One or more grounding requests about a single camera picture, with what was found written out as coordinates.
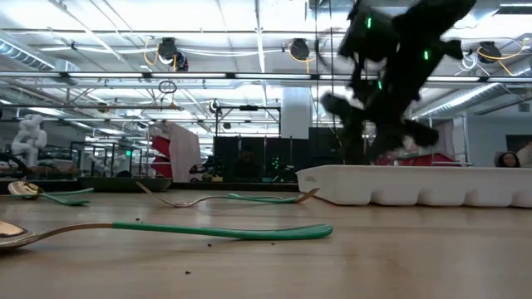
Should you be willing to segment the gold spoon green handle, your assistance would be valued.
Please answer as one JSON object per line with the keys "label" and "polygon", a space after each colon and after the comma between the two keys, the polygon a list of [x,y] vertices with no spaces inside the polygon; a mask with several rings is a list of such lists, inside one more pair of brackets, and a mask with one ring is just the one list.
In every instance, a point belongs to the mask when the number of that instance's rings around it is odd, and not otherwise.
{"label": "gold spoon green handle", "polygon": [[[46,192],[44,189],[40,188],[39,186],[37,186],[35,184],[32,184],[32,183],[29,183],[27,181],[14,181],[14,182],[11,182],[7,186],[7,190],[9,192],[9,194],[25,194],[25,195],[40,194],[40,193]],[[55,203],[58,203],[58,204],[61,204],[61,205],[72,206],[72,207],[73,206],[83,206],[83,205],[86,205],[86,204],[90,203],[90,201],[88,201],[88,200],[68,200],[68,199],[64,199],[64,198],[61,198],[61,195],[44,194],[43,196],[40,196],[40,197],[43,197],[43,198],[46,198],[46,199],[50,199],[51,201],[53,201]]]}
{"label": "gold spoon green handle", "polygon": [[88,229],[121,229],[157,233],[181,233],[218,238],[267,241],[319,239],[328,237],[333,233],[333,226],[329,224],[315,224],[274,230],[253,230],[123,222],[77,223],[56,228],[44,233],[33,233],[15,224],[0,221],[0,251],[22,248],[61,233]]}

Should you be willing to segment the red counter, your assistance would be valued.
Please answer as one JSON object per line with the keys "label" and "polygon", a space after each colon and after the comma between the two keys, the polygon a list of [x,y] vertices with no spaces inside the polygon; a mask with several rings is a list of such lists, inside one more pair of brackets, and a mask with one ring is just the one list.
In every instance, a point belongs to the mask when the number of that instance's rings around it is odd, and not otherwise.
{"label": "red counter", "polygon": [[377,165],[387,166],[471,166],[471,163],[460,162],[442,153],[404,154],[402,156],[385,156],[377,161]]}

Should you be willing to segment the black partition wall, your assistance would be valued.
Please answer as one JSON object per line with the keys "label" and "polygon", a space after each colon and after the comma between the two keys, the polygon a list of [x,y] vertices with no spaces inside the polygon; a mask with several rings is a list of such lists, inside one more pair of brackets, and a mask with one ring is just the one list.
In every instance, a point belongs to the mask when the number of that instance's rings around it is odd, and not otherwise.
{"label": "black partition wall", "polygon": [[342,128],[310,127],[307,139],[277,135],[217,136],[214,138],[215,169],[225,182],[242,182],[234,177],[234,166],[241,149],[248,146],[253,149],[261,170],[257,183],[296,183],[299,170],[343,163],[342,133]]}

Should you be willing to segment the white pillar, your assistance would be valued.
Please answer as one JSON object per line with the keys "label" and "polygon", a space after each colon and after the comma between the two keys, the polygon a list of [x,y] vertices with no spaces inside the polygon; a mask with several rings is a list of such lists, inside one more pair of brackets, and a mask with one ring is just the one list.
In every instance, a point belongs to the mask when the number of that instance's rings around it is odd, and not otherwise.
{"label": "white pillar", "polygon": [[283,138],[307,139],[313,120],[313,97],[307,87],[283,89],[280,128]]}

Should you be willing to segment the black aluminium table frame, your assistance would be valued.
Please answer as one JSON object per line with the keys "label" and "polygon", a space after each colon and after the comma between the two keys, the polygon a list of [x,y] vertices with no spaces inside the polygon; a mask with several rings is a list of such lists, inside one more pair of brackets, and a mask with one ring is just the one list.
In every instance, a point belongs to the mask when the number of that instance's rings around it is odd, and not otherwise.
{"label": "black aluminium table frame", "polygon": [[30,180],[31,184],[46,192],[77,191],[94,189],[98,193],[140,193],[142,189],[135,183],[141,182],[149,190],[217,190],[217,191],[261,191],[298,192],[297,184],[266,183],[174,183],[168,179],[128,179],[128,178],[79,178],[77,180]]}

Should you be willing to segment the person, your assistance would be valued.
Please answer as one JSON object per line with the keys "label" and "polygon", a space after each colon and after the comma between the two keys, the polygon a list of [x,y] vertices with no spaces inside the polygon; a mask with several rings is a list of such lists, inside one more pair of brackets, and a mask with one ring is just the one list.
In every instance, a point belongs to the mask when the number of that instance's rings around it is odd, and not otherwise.
{"label": "person", "polygon": [[532,168],[532,141],[516,152],[521,168]]}
{"label": "person", "polygon": [[258,182],[260,172],[260,166],[254,158],[253,149],[244,146],[234,166],[234,177],[242,182]]}
{"label": "person", "polygon": [[520,168],[518,156],[510,151],[497,153],[494,164],[497,168]]}

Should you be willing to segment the black metal stand frame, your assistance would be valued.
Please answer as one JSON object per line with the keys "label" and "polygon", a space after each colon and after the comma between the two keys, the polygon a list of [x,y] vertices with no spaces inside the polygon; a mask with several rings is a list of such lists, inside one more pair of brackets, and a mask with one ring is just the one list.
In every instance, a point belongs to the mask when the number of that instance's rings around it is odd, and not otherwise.
{"label": "black metal stand frame", "polygon": [[[214,126],[215,126],[215,133],[214,135],[217,136],[219,134],[219,125],[224,120],[224,118],[229,115],[233,110],[240,110],[240,111],[247,111],[247,112],[254,112],[259,110],[264,110],[267,115],[271,117],[272,120],[275,121],[275,123],[278,125],[278,136],[281,136],[281,108],[275,107],[275,106],[258,106],[258,105],[237,105],[237,106],[227,106],[227,105],[218,105],[214,108]],[[276,110],[278,112],[278,118],[275,118],[273,114],[271,113],[271,110]]]}

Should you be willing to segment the silver ventilation duct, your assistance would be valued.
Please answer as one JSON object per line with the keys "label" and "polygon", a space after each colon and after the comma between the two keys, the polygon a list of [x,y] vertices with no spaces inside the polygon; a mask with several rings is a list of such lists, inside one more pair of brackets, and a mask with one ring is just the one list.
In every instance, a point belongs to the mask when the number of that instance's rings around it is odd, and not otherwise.
{"label": "silver ventilation duct", "polygon": [[516,76],[504,77],[503,81],[495,79],[492,76],[486,79],[485,84],[444,96],[439,100],[435,100],[430,104],[413,110],[411,117],[412,119],[420,119],[433,115],[466,110],[474,105],[507,94],[507,85],[510,83],[532,83],[532,66],[518,70]]}
{"label": "silver ventilation duct", "polygon": [[18,61],[19,63],[38,71],[67,72],[80,70],[76,64],[68,60],[41,57],[22,46],[1,38],[0,55]]}

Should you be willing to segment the ceiling light strip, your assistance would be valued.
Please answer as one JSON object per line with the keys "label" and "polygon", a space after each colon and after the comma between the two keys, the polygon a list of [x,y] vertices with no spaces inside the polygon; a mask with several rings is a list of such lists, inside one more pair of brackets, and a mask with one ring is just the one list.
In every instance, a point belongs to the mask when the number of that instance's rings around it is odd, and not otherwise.
{"label": "ceiling light strip", "polygon": [[[100,78],[100,79],[220,79],[220,80],[290,80],[348,81],[344,74],[286,74],[233,72],[64,72],[64,71],[0,71],[6,78]],[[427,82],[452,83],[532,83],[532,76],[429,76]]]}

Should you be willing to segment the red and white cloth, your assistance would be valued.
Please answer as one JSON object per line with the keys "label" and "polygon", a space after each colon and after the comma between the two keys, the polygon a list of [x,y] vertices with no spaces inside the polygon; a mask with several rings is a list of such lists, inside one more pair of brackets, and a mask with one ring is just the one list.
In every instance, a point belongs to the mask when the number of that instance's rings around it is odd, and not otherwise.
{"label": "red and white cloth", "polygon": [[190,169],[201,163],[199,136],[173,122],[150,127],[151,148],[159,154],[150,163],[157,174],[175,183],[190,181]]}

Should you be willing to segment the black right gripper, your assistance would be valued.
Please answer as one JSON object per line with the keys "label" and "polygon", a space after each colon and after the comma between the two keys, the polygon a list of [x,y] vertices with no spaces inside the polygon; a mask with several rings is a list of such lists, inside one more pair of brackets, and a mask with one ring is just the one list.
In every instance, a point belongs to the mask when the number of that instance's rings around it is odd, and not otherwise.
{"label": "black right gripper", "polygon": [[363,122],[366,120],[374,123],[377,129],[372,142],[372,160],[400,148],[406,136],[413,138],[416,145],[437,143],[437,130],[406,119],[403,115],[414,100],[420,99],[419,90],[438,64],[439,55],[436,53],[422,53],[412,59],[389,59],[385,76],[376,81],[370,91],[357,91],[358,99],[364,104],[362,110],[332,93],[322,96],[324,109],[342,119],[342,152],[345,164],[367,164],[362,136]]}

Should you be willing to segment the white cutlery tray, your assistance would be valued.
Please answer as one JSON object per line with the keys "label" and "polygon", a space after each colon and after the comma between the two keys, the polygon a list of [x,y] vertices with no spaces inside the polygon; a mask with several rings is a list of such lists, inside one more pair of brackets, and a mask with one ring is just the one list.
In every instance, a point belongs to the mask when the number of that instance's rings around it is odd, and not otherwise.
{"label": "white cutlery tray", "polygon": [[532,169],[324,165],[297,172],[302,193],[343,206],[532,208]]}

